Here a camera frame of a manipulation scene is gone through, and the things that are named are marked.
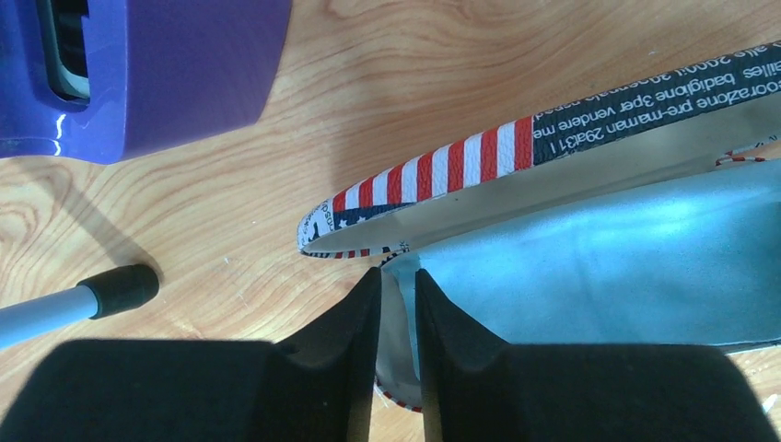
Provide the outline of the light blue cleaning cloth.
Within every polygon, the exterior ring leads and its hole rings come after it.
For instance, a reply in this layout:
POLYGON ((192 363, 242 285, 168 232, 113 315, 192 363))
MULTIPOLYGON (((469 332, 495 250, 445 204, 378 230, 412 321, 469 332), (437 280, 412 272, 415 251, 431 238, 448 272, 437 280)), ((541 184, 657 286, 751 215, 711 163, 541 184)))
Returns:
POLYGON ((768 161, 524 215, 383 269, 377 371, 418 380, 414 276, 510 343, 780 340, 780 164, 768 161))

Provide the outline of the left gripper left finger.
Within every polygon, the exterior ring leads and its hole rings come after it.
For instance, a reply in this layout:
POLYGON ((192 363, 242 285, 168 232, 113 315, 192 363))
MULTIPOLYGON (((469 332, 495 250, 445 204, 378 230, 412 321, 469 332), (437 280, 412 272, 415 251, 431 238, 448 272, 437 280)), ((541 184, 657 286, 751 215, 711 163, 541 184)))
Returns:
POLYGON ((5 441, 365 441, 381 275, 266 341, 77 340, 49 353, 1 424, 5 441))

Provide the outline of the flag print glasses case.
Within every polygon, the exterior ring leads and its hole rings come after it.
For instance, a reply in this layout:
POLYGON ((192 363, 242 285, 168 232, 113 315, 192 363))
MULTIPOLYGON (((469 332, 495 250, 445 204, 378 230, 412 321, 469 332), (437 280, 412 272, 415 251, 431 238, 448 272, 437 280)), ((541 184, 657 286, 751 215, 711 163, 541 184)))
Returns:
MULTIPOLYGON (((780 45, 681 67, 504 123, 414 157, 325 200, 299 223, 310 257, 396 257, 567 204, 738 166, 778 161, 780 45)), ((375 379, 399 406, 414 383, 375 379)))

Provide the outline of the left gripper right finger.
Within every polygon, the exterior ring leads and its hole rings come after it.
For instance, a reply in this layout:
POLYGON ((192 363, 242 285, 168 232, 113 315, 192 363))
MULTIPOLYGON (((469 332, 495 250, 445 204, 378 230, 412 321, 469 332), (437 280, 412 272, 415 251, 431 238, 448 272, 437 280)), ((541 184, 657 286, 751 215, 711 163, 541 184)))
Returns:
POLYGON ((429 441, 775 441, 740 370, 711 346, 512 344, 415 276, 429 441))

